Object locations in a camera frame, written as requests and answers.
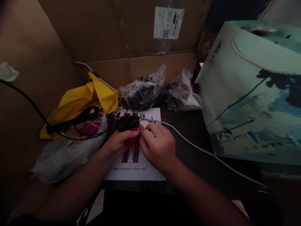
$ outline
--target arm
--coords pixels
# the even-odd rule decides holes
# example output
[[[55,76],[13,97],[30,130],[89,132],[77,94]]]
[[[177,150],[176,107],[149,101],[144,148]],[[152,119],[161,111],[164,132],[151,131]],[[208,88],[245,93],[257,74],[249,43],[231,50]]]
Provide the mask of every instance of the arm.
[[[167,128],[149,124],[140,129],[145,157],[182,192],[201,221],[208,225],[252,225],[229,199],[176,157],[175,138]]]
[[[47,202],[42,204],[35,213],[35,217],[54,222],[76,221],[117,157],[128,149],[125,141],[138,134],[137,131],[115,132],[91,159],[66,180]]]

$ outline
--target rope handle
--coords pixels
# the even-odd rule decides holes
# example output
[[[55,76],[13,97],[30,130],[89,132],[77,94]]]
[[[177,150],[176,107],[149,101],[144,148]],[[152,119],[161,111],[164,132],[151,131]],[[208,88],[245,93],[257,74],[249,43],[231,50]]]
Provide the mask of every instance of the rope handle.
[[[237,48],[236,46],[236,43],[234,41],[234,37],[230,40],[231,42],[231,46],[234,50],[234,52],[239,55],[241,58],[243,58],[245,61],[248,61],[249,63],[261,68],[261,69],[264,69],[266,71],[269,71],[269,72],[272,72],[272,73],[275,73],[275,74],[282,74],[282,75],[295,75],[295,73],[291,73],[291,72],[286,72],[286,71],[275,71],[265,65],[262,65],[260,63],[258,63],[257,61],[254,61],[252,59],[250,59],[249,57],[247,57],[245,54],[243,54],[242,52],[239,51],[239,49]]]

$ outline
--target dark table surface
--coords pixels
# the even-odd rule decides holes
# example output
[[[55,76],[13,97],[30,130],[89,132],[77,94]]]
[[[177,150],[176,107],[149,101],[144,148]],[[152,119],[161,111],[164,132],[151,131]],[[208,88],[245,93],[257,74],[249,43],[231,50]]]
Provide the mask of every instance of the dark table surface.
[[[201,110],[171,112],[165,102],[156,104],[154,107],[161,109],[161,120],[167,123],[174,123],[175,128],[189,141],[211,153],[213,149],[209,140],[208,132],[203,120]],[[111,114],[109,119],[109,132],[106,140],[113,134],[112,121],[115,119]],[[256,185],[234,173],[212,156],[201,152],[184,141],[176,132],[167,126],[176,140],[177,157],[193,172],[201,176],[212,186],[217,188],[225,196],[236,200],[253,200],[257,192]],[[257,181],[261,175],[256,163],[230,158],[221,158],[225,163],[237,171]],[[174,194],[175,187],[169,181],[112,181],[106,180],[102,184],[103,189],[140,191]]]

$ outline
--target grey cable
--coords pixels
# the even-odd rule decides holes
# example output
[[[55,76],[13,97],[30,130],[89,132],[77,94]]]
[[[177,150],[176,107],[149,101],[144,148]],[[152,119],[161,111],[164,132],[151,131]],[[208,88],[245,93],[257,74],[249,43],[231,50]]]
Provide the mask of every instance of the grey cable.
[[[79,61],[75,61],[74,63],[75,63],[75,64],[82,64],[82,65],[85,65],[87,68],[89,68],[89,70],[90,70],[91,72],[94,72],[93,69],[92,69],[89,65],[87,65],[86,63],[79,62]],[[106,83],[106,82],[105,82],[104,80],[102,80],[100,77],[98,77],[98,78],[99,78],[103,83],[105,83],[111,90],[113,90],[113,92],[116,93],[117,96],[120,97],[119,93],[117,93],[117,92],[115,91],[115,89],[114,89],[112,86],[110,86],[108,83]]]
[[[252,181],[252,182],[254,182],[254,183],[258,184],[258,185],[260,185],[260,186],[263,186],[263,187],[265,187],[265,188],[269,188],[269,187],[266,186],[265,184],[260,183],[260,182],[258,182],[258,181],[256,181],[256,180],[254,180],[254,179],[252,179],[252,178],[250,178],[250,177],[248,177],[248,176],[242,174],[241,172],[238,172],[237,170],[233,169],[231,166],[227,165],[227,164],[224,163],[221,159],[219,159],[219,157],[217,157],[216,155],[214,155],[214,154],[212,154],[212,153],[210,153],[210,152],[208,152],[208,151],[205,151],[204,149],[202,149],[202,148],[196,146],[195,144],[191,143],[189,140],[187,140],[185,137],[183,137],[183,135],[180,134],[180,133],[176,130],[176,128],[173,127],[172,125],[170,125],[170,124],[168,124],[168,123],[166,123],[166,122],[159,121],[159,120],[147,119],[147,118],[143,118],[143,117],[140,117],[140,118],[141,118],[141,119],[144,119],[144,120],[148,120],[148,121],[156,121],[156,122],[160,122],[160,123],[162,123],[162,124],[164,124],[164,125],[167,125],[167,126],[171,127],[171,128],[172,128],[172,129],[173,129],[173,130],[181,137],[181,138],[183,138],[183,140],[185,140],[187,143],[189,143],[190,145],[192,145],[192,146],[195,147],[196,149],[198,149],[198,150],[200,150],[200,151],[202,151],[202,152],[205,152],[206,154],[211,155],[212,157],[216,158],[216,159],[217,159],[218,161],[220,161],[223,165],[225,165],[226,167],[228,167],[230,170],[232,170],[233,172],[237,173],[238,175],[240,175],[240,176],[242,176],[242,177],[244,177],[244,178],[246,178],[246,179],[248,179],[248,180],[250,180],[250,181]]]

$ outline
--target yellow bag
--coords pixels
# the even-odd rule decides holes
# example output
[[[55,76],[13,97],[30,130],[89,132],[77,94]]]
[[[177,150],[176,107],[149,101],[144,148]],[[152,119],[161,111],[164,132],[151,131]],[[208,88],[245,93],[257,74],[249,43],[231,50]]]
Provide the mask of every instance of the yellow bag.
[[[91,81],[84,86],[68,90],[62,97],[59,106],[53,110],[47,121],[51,124],[68,121],[76,118],[86,107],[101,105],[108,115],[118,104],[118,96],[92,72],[88,73]],[[53,139],[57,134],[50,136],[46,132],[46,125],[40,132],[41,139]]]

